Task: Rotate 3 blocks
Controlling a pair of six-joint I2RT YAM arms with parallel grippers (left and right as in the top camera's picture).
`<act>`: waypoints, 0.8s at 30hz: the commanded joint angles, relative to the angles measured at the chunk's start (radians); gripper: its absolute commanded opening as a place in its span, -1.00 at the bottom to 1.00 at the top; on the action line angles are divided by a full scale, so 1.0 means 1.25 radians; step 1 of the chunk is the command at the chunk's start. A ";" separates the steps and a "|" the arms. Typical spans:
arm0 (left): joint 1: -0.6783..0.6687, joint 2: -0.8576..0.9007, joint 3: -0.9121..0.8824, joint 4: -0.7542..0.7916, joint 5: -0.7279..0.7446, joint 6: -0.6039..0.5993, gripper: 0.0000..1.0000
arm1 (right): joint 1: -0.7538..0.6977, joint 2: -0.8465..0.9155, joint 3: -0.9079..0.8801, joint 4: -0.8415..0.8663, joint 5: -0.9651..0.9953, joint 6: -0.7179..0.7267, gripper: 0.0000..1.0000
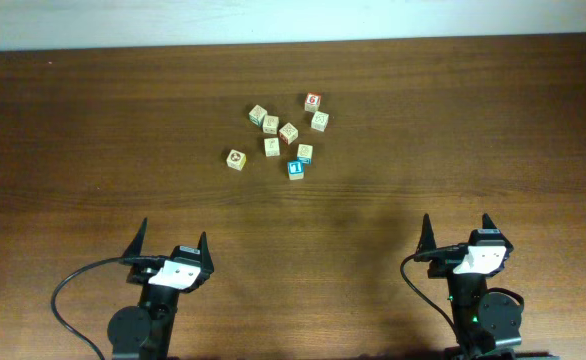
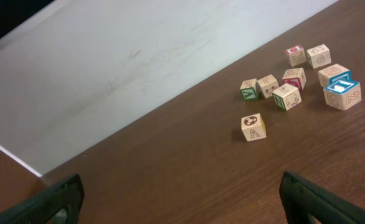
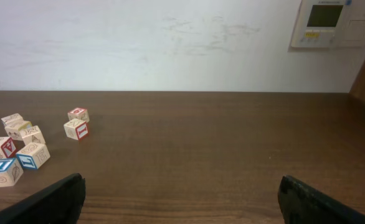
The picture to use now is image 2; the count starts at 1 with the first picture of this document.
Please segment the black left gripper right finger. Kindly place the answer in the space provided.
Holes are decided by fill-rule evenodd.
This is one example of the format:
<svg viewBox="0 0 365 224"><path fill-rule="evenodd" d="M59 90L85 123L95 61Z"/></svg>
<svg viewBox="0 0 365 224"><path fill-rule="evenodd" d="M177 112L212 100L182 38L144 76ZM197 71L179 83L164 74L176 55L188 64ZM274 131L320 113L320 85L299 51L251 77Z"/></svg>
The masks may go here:
<svg viewBox="0 0 365 224"><path fill-rule="evenodd" d="M288 224L365 223L365 210L286 171L279 188Z"/></svg>

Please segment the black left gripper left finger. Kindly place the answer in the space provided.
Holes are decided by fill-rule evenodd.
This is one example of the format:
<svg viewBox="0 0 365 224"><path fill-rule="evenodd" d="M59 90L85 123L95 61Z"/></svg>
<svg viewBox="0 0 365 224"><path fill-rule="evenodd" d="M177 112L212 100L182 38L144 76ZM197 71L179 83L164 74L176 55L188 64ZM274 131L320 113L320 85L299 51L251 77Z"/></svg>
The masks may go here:
<svg viewBox="0 0 365 224"><path fill-rule="evenodd" d="M0 224L74 224L78 222L84 196L81 178L74 174L0 213Z"/></svg>

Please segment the wooden block red face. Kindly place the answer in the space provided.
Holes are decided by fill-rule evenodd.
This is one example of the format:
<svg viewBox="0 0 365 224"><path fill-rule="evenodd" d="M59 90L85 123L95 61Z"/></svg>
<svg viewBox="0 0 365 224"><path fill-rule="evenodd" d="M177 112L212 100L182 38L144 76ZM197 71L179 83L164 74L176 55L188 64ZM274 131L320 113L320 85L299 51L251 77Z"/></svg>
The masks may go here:
<svg viewBox="0 0 365 224"><path fill-rule="evenodd" d="M293 68L285 71L282 77L282 83L288 83L303 91L306 84L306 76L303 68Z"/></svg>

